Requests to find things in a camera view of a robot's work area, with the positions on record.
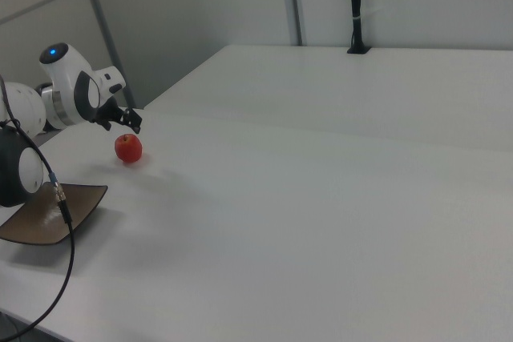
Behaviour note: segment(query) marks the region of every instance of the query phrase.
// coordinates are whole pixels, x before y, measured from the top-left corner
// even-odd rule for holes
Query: white table
[[[228,46],[146,110],[513,151],[513,52]]]
[[[42,146],[62,182],[109,185],[43,330],[105,342],[511,340],[513,154],[141,115],[132,167],[113,151],[122,127],[82,124]],[[0,242],[0,307],[38,316],[68,250]]]

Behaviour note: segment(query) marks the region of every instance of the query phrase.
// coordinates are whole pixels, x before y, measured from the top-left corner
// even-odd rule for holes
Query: white wall
[[[301,5],[309,46],[349,45],[350,0]],[[374,46],[513,49],[512,0],[362,0],[362,14]]]
[[[68,42],[93,67],[110,66],[89,0],[1,0],[0,74],[36,87],[49,81],[39,67],[42,50]]]
[[[100,0],[135,100],[145,106],[233,43],[296,43],[292,0]]]

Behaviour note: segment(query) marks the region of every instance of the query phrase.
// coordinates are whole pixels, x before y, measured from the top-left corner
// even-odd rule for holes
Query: robotic arm
[[[110,130],[110,121],[129,126],[136,134],[140,117],[132,110],[121,111],[112,97],[125,86],[114,66],[94,71],[72,46],[58,43],[39,57],[52,83],[38,88],[46,108],[47,129],[63,129],[81,122],[93,122]]]
[[[136,134],[142,119],[131,108],[121,110],[114,94],[125,80],[114,66],[94,71],[72,46],[58,43],[46,48],[40,64],[52,82],[36,90],[6,82],[14,117],[31,138],[42,131],[62,130],[82,122],[110,130],[111,122],[129,126]],[[42,164],[35,151],[18,135],[0,95],[0,206],[23,203],[42,184]]]

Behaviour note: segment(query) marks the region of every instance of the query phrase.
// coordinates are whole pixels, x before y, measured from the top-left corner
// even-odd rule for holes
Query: red apple
[[[125,163],[134,163],[141,159],[143,145],[133,134],[121,135],[114,143],[115,154]]]

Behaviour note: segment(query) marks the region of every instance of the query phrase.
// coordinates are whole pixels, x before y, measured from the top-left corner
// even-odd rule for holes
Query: brown mat
[[[107,192],[107,186],[62,184],[76,229],[94,211]],[[50,183],[38,192],[2,226],[0,239],[25,244],[56,244],[69,235]]]

